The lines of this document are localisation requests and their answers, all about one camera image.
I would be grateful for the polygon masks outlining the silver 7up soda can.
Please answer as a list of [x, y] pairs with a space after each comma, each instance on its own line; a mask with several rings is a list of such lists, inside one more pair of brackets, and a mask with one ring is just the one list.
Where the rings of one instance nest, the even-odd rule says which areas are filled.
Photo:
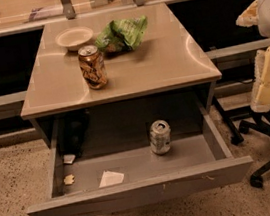
[[151, 151], [157, 155], [168, 153], [171, 147], [171, 129], [169, 123], [164, 120], [154, 121], [149, 131]]

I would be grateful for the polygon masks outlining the brown patterned soda can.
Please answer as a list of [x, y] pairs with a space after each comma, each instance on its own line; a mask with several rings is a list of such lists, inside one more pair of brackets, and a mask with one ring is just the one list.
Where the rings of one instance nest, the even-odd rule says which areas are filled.
[[78, 62], [83, 78], [91, 89], [101, 89], [108, 83], [103, 55], [97, 46], [81, 47], [78, 51]]

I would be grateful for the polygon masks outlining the grey open top drawer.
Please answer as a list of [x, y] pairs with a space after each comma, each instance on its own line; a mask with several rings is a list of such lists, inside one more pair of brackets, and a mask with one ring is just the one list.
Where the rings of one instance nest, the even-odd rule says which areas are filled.
[[[192, 195], [205, 189], [239, 183], [252, 158], [234, 158], [209, 113], [201, 104], [192, 108], [200, 120], [194, 135], [172, 141], [167, 154], [150, 148], [121, 151], [100, 157], [81, 157], [66, 165], [51, 150], [48, 201], [32, 205], [29, 216], [99, 216]], [[124, 174], [123, 183], [100, 188], [104, 171]], [[65, 176], [75, 181], [66, 186]]]

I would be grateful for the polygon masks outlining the green chip bag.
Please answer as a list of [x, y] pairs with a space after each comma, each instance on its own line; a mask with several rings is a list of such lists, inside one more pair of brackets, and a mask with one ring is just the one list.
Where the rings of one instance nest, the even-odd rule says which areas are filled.
[[147, 17], [111, 20], [95, 39], [95, 46], [103, 53], [134, 51], [143, 40]]

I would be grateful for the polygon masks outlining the white shallow bowl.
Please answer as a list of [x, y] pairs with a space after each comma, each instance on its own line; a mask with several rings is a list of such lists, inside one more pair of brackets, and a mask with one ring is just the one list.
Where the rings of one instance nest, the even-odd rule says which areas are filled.
[[71, 27], [60, 32], [55, 38], [55, 43], [69, 51], [78, 51], [81, 46], [90, 42], [93, 35], [93, 30], [88, 27]]

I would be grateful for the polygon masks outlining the white paper slip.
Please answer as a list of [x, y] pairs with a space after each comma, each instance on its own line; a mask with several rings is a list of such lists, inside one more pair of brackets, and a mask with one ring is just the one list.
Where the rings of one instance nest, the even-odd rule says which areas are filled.
[[113, 171], [104, 171], [100, 180], [99, 187], [104, 188], [110, 185], [117, 185], [123, 183], [124, 174]]

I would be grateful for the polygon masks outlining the small white crumpled scrap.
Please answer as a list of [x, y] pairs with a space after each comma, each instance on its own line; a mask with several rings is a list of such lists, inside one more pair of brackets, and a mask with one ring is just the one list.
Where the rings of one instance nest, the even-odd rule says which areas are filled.
[[72, 154], [67, 154], [63, 156], [63, 163], [64, 164], [72, 164], [75, 161], [76, 156]]

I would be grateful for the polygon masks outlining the small yellow scrap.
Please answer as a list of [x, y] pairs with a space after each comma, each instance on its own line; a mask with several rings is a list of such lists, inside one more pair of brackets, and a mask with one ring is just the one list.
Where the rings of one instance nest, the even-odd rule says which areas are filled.
[[70, 186], [74, 183], [75, 177], [72, 174], [65, 176], [63, 182], [66, 186]]

